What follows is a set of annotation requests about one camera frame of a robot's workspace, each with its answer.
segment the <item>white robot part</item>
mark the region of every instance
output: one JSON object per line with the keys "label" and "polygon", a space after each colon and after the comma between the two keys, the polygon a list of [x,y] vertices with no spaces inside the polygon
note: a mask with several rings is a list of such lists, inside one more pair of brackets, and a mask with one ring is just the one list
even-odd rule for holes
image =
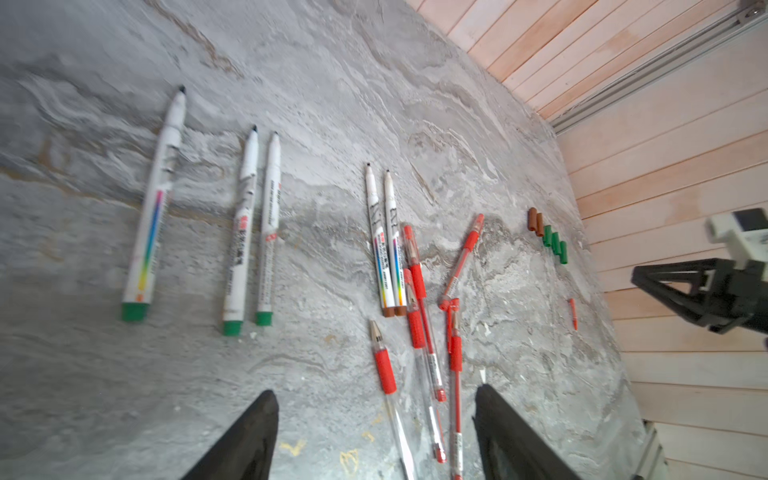
{"label": "white robot part", "polygon": [[[762,208],[739,210],[713,215],[705,223],[710,243],[725,243],[737,269],[743,269],[748,260],[768,263],[768,218]],[[768,281],[768,268],[763,271]]]}

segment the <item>gray marble surface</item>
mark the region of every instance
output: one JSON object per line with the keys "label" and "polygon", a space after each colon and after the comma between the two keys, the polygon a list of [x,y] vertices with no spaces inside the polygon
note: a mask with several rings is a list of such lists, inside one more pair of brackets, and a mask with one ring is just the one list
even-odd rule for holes
{"label": "gray marble surface", "polygon": [[[184,162],[155,301],[128,325],[137,208],[179,84]],[[276,311],[231,339],[225,259],[254,123],[260,184],[269,132],[283,140]],[[366,162],[394,173],[431,299],[486,215],[460,289],[465,477],[482,478],[484,372],[583,478],[628,478],[640,416],[552,131],[400,0],[0,4],[0,477],[179,478],[273,389],[272,478],[401,478],[368,337],[380,319],[421,478],[447,478],[428,459],[406,323],[379,316]],[[526,230],[531,205],[569,242],[567,266]]]}

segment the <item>green cap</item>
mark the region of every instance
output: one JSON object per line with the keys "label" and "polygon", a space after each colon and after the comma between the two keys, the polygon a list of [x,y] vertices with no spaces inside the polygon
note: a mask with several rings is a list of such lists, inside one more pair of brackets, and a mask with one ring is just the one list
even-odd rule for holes
{"label": "green cap", "polygon": [[544,236],[541,239],[545,247],[552,245],[552,225],[544,225]]}
{"label": "green cap", "polygon": [[140,322],[147,316],[149,303],[123,303],[123,321]]}
{"label": "green cap", "polygon": [[256,324],[261,326],[272,325],[272,312],[256,312]]}
{"label": "green cap", "polygon": [[560,255],[560,234],[557,232],[552,233],[552,252]]}
{"label": "green cap", "polygon": [[224,328],[222,329],[222,333],[224,336],[239,336],[240,335],[240,327],[243,325],[242,320],[231,320],[228,322],[224,322]]}
{"label": "green cap", "polygon": [[565,242],[560,242],[560,263],[568,263],[568,245]]}

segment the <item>brown marker cap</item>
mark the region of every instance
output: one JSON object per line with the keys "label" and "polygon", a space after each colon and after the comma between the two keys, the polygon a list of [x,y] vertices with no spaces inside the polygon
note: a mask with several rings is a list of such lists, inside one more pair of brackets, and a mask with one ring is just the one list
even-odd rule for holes
{"label": "brown marker cap", "polygon": [[531,232],[536,231],[536,209],[535,208],[531,208],[528,211],[528,229]]}
{"label": "brown marker cap", "polygon": [[544,236],[544,214],[536,215],[536,237]]}

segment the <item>wooden wall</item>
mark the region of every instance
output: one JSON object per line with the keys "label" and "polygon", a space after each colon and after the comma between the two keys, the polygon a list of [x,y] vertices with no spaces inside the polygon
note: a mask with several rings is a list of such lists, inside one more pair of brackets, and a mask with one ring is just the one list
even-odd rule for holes
{"label": "wooden wall", "polygon": [[558,137],[644,418],[670,477],[768,478],[768,353],[633,288],[635,265],[724,257],[707,216],[768,208],[768,22]]}
{"label": "wooden wall", "polygon": [[406,0],[542,117],[739,10],[739,0]]}

